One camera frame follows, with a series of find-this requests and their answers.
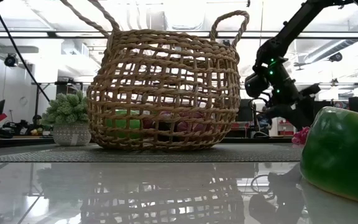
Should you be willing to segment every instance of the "green object in basket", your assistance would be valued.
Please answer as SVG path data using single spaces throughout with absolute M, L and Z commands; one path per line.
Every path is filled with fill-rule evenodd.
M 320 110 L 303 149 L 301 172 L 311 184 L 358 201 L 358 113 Z
M 116 114 L 127 114 L 126 110 L 116 110 Z M 139 114 L 137 111 L 131 111 L 131 114 Z M 115 120 L 116 122 L 116 128 L 122 128 L 124 129 L 127 126 L 127 121 L 125 119 L 119 119 Z M 112 127 L 112 120 L 106 119 L 106 126 Z M 139 129 L 140 128 L 140 120 L 138 119 L 132 119 L 129 121 L 129 128 L 130 129 Z M 108 133 L 108 136 L 114 136 L 114 133 Z M 117 137 L 119 138 L 126 138 L 126 133 L 123 131 L 117 132 Z M 129 133 L 129 138 L 131 139 L 137 139 L 140 138 L 140 134 L 137 133 Z

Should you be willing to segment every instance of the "basket handle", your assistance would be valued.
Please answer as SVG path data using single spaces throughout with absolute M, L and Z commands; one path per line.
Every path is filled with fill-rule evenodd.
M 245 17 L 244 21 L 242 21 L 242 23 L 241 23 L 241 27 L 239 29 L 238 34 L 236 35 L 236 37 L 234 38 L 233 42 L 231 43 L 231 46 L 233 48 L 236 48 L 237 43 L 241 39 L 242 33 L 247 30 L 247 24 L 249 22 L 249 14 L 248 14 L 248 12 L 245 12 L 245 11 L 242 11 L 242 10 L 236 10 L 234 12 L 229 12 L 229 13 L 223 15 L 223 16 L 219 16 L 216 19 L 216 21 L 214 22 L 214 24 L 212 25 L 212 28 L 211 28 L 211 40 L 214 41 L 216 39 L 216 36 L 218 34 L 218 32 L 216 31 L 216 28 L 217 28 L 218 24 L 221 21 L 223 21 L 225 19 L 228 19 L 228 18 L 230 18 L 232 16 L 244 16 Z
M 65 6 L 67 6 L 73 13 L 82 21 L 84 21 L 89 26 L 95 28 L 100 33 L 102 33 L 105 37 L 109 37 L 109 33 L 103 29 L 103 27 L 92 20 L 88 19 L 87 17 L 83 16 L 80 12 L 78 12 L 72 4 L 70 4 L 67 0 L 60 0 Z M 99 3 L 98 0 L 88 0 L 92 5 L 94 5 L 96 8 L 99 9 L 103 13 L 104 18 L 106 18 L 112 26 L 112 29 L 114 32 L 119 32 L 119 24 L 116 22 L 116 20 L 108 13 L 108 11 L 105 10 L 105 8 Z

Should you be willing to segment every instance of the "pink object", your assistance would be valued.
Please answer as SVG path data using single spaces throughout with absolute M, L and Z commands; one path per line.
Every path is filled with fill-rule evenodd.
M 308 139 L 309 129 L 309 127 L 305 127 L 301 131 L 295 133 L 292 138 L 292 143 L 297 145 L 304 145 Z

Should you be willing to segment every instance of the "gray mat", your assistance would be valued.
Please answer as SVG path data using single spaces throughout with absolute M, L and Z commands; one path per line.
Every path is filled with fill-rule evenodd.
M 211 150 L 195 152 L 115 151 L 94 144 L 43 145 L 1 149 L 0 162 L 287 162 L 299 161 L 301 151 L 292 144 L 217 144 Z

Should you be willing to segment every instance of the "wall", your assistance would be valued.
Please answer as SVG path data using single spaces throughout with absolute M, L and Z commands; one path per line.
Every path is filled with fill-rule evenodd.
M 35 92 L 31 92 L 31 77 L 25 70 L 19 67 L 8 68 L 0 59 L 0 101 L 6 100 L 4 113 L 7 115 L 7 118 L 0 124 L 11 120 L 9 110 L 12 110 L 14 122 L 19 122 L 21 119 L 31 121 L 34 115 L 34 112 L 30 113 L 34 109 L 29 108 L 31 94 Z

